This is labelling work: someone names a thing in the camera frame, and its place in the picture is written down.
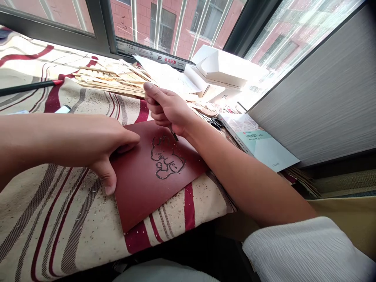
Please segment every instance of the black marker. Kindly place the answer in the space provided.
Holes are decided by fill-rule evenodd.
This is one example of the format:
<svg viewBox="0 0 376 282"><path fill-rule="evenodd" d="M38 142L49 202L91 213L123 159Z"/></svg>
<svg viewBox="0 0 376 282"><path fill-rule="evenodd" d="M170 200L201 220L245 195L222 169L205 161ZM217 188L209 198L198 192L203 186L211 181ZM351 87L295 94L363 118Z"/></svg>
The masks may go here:
<svg viewBox="0 0 376 282"><path fill-rule="evenodd" d="M63 80L49 80L49 81L42 81L42 82L37 82L37 83L32 83L32 84L19 85L19 86L14 86L14 87L9 87L9 88L3 88L3 89L0 89L0 96L6 96L6 95L25 92L29 90L55 86L55 85L62 84L63 82L64 82Z"/></svg>

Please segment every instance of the carving tool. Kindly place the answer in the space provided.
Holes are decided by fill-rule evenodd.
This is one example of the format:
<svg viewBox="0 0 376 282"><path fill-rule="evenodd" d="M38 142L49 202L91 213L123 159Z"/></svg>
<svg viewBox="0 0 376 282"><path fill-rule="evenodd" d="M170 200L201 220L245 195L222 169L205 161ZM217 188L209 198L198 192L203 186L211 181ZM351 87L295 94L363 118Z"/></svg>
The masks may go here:
<svg viewBox="0 0 376 282"><path fill-rule="evenodd" d="M168 128L170 129L171 134L172 134L172 136L174 137L175 141L178 142L179 139L177 138L176 133L175 133L174 131L172 131L172 127L171 127L171 125L169 125Z"/></svg>

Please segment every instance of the desk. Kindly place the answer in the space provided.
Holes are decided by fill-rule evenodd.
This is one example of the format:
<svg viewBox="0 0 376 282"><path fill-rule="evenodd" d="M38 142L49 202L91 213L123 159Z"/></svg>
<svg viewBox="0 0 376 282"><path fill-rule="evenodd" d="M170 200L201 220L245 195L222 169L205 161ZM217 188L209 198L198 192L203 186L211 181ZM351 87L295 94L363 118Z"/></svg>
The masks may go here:
<svg viewBox="0 0 376 282"><path fill-rule="evenodd" d="M97 64L94 54L9 32L1 41L0 58L2 87L65 79L63 85L0 97L0 114L55 112L69 105L72 114L104 114L123 125L151 119L143 100L85 89L70 80L78 67ZM127 257L234 211L208 172L124 236L115 198L104 194L92 171L44 164L18 175L0 194L0 280L55 280Z"/></svg>

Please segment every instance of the white shirt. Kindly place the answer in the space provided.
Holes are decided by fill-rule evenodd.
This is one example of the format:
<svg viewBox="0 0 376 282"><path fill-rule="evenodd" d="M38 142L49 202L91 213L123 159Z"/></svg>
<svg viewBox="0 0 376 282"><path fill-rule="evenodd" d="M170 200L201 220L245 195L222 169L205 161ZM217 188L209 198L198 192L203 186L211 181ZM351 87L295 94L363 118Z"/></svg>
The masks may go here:
<svg viewBox="0 0 376 282"><path fill-rule="evenodd" d="M373 281L376 274L375 262L327 217L257 230L243 251L262 282Z"/></svg>

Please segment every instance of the white box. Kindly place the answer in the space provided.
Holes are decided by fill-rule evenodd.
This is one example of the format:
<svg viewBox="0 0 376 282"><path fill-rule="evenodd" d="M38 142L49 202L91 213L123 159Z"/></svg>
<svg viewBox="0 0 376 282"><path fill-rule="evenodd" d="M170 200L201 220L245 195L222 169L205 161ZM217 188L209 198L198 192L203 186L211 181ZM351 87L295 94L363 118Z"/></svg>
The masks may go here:
<svg viewBox="0 0 376 282"><path fill-rule="evenodd" d="M226 84L243 87L249 80L259 80L268 71L233 54L203 45L195 61L204 77Z"/></svg>
<svg viewBox="0 0 376 282"><path fill-rule="evenodd" d="M185 66L184 75L201 90L197 94L204 102L223 104L242 93L240 87L205 78L200 70L192 65Z"/></svg>
<svg viewBox="0 0 376 282"><path fill-rule="evenodd" d="M202 45L200 49L196 52L196 54L192 57L191 61L194 62L196 65L206 59L211 54L217 52L219 49L210 47L208 45Z"/></svg>

